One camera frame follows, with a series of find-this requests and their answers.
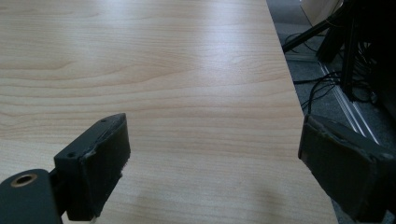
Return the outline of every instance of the desk leg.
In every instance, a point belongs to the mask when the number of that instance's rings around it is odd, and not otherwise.
[[[352,77],[355,67],[355,55],[358,52],[358,24],[354,17],[348,19],[349,22],[346,23],[345,51],[341,72],[341,89],[349,100],[353,100]]]

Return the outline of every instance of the wood grain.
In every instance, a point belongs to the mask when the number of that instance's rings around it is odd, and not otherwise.
[[[0,179],[120,112],[132,158],[96,223],[336,222],[265,1],[1,1]]]

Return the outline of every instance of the black metal stand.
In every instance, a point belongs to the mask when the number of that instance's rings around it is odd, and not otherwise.
[[[282,46],[283,52],[303,44],[306,40],[329,29],[320,48],[317,57],[321,62],[331,62],[339,49],[344,45],[344,59],[341,72],[341,89],[353,101],[352,76],[355,55],[358,50],[359,23],[361,20],[362,7],[366,0],[346,0],[344,4],[329,18],[313,26],[311,29],[298,35],[290,42]]]

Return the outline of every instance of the black plastic part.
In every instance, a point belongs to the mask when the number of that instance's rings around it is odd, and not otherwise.
[[[308,39],[314,37],[315,35],[325,31],[330,27],[330,23],[334,22],[333,20],[337,19],[335,17],[330,17],[326,21],[322,21],[318,23],[317,25],[313,26],[309,30],[303,32],[300,35],[297,35],[295,38],[293,38],[291,41],[285,43],[282,45],[283,52],[286,53],[291,49],[294,49],[295,47],[303,44],[305,41]]]
[[[341,89],[350,100],[355,100],[352,95],[352,77],[355,69],[355,56],[358,53],[358,31],[359,20],[354,17],[347,18],[347,29],[345,36],[345,51],[343,69],[341,72]]]
[[[66,181],[59,178],[56,169],[53,169],[49,173],[49,180],[52,185],[52,192],[55,198],[58,214],[61,216],[69,207],[71,202],[69,188]]]
[[[60,224],[49,173],[29,170],[0,185],[1,224]]]
[[[100,216],[130,153],[126,117],[118,114],[97,121],[55,156],[57,176],[70,193],[70,220]]]
[[[320,116],[305,116],[299,158],[354,220],[379,222],[394,204],[394,153]]]
[[[345,28],[343,26],[332,27],[332,29],[327,31],[317,52],[320,62],[331,63],[334,60],[340,48],[344,45],[343,36],[345,36]]]

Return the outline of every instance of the gray carpet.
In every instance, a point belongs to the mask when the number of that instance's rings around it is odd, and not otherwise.
[[[311,27],[309,20],[306,18],[300,7],[300,0],[267,0],[267,4],[274,20],[279,40],[282,44],[288,36],[302,33]],[[301,45],[294,49],[295,52],[288,52],[289,55],[303,55],[305,58],[308,58],[308,60],[302,61],[288,60],[288,66],[293,80],[323,77],[324,74],[318,62],[316,62],[315,52],[312,50],[318,48],[322,39],[322,36],[317,36],[308,40],[306,44],[311,49],[305,45]],[[341,70],[340,60],[334,60],[332,67],[334,70]],[[301,104],[309,98],[309,93],[311,92],[312,87],[313,84],[295,86]],[[325,93],[329,89],[330,87],[323,87],[322,93]],[[379,144],[389,150],[395,150],[396,122],[389,112],[381,104],[357,104],[361,108],[361,113],[368,126],[373,131]],[[347,117],[341,109],[341,106],[338,104],[338,101],[332,91],[329,91],[328,94],[316,100],[312,104],[312,113],[337,120],[338,122],[350,127]],[[333,205],[339,223],[355,223],[343,213],[335,202],[333,202]],[[392,220],[393,215],[387,214],[382,223],[392,223]]]

